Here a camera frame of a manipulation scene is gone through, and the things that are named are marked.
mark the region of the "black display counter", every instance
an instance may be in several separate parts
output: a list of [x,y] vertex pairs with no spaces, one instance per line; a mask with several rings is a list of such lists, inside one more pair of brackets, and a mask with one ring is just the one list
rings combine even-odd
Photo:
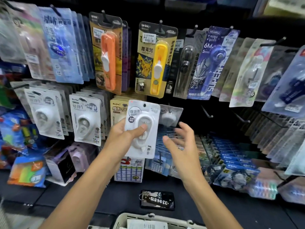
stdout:
[[[195,203],[184,189],[181,180],[164,177],[149,170],[144,171],[142,183],[112,181],[105,189],[91,224],[109,227],[120,212],[138,214],[155,213],[181,220],[192,220],[203,224]],[[6,184],[9,172],[0,171],[0,195],[5,198],[7,212],[47,217],[59,204],[69,189],[78,180],[66,187],[46,182],[47,187],[33,188]],[[284,202],[280,197],[275,201],[252,198],[246,193],[212,186],[217,196],[232,212],[244,229],[296,229],[305,223],[305,206]],[[174,211],[140,208],[141,190],[170,191],[174,193]]]

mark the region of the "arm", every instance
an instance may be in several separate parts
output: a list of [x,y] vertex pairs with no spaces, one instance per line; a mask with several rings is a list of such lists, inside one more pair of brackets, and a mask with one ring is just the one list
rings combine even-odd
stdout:
[[40,229],[88,227],[106,185],[120,166],[121,158],[127,153],[132,140],[143,135],[147,129],[146,125],[142,125],[124,131],[124,126],[125,119],[122,119],[111,129],[103,150]]
[[[194,200],[207,228],[242,229],[202,174],[194,131],[185,123],[180,122],[179,125],[181,128],[176,128],[175,131],[183,136],[184,140],[171,140],[164,136],[163,142],[171,152],[184,187]],[[179,150],[175,143],[183,146],[184,150]]]

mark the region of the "pikachu illustration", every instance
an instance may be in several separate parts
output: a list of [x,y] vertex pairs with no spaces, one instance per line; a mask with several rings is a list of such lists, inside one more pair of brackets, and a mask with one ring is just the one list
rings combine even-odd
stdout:
[[142,71],[141,71],[142,75],[144,76],[144,78],[148,78],[149,72],[150,72],[151,69],[152,69],[152,63],[153,63],[153,61],[151,60],[150,63],[147,63],[147,62],[143,59],[142,55],[139,54],[139,56],[138,56],[138,62],[139,62],[140,66],[141,66],[141,69],[142,69]]

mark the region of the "black phone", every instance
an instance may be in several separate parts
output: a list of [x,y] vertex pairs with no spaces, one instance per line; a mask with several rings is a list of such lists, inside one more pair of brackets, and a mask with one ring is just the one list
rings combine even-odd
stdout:
[[175,209],[175,199],[172,192],[142,190],[139,199],[141,208],[159,210]]

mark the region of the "hand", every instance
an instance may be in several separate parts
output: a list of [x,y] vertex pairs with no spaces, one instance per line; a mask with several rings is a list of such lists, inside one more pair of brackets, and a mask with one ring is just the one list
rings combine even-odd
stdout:
[[[193,182],[194,179],[203,177],[199,162],[199,152],[195,142],[194,131],[187,124],[179,122],[181,128],[175,128],[175,132],[184,137],[184,140],[163,136],[163,143],[170,151],[173,162],[178,170],[178,174],[183,181],[185,188]],[[181,145],[184,150],[178,149],[175,145]]]
[[100,152],[103,158],[109,158],[109,161],[115,165],[117,171],[121,159],[128,152],[132,140],[143,135],[147,130],[147,125],[143,124],[136,129],[124,131],[125,118],[114,125],[109,133],[105,145]]

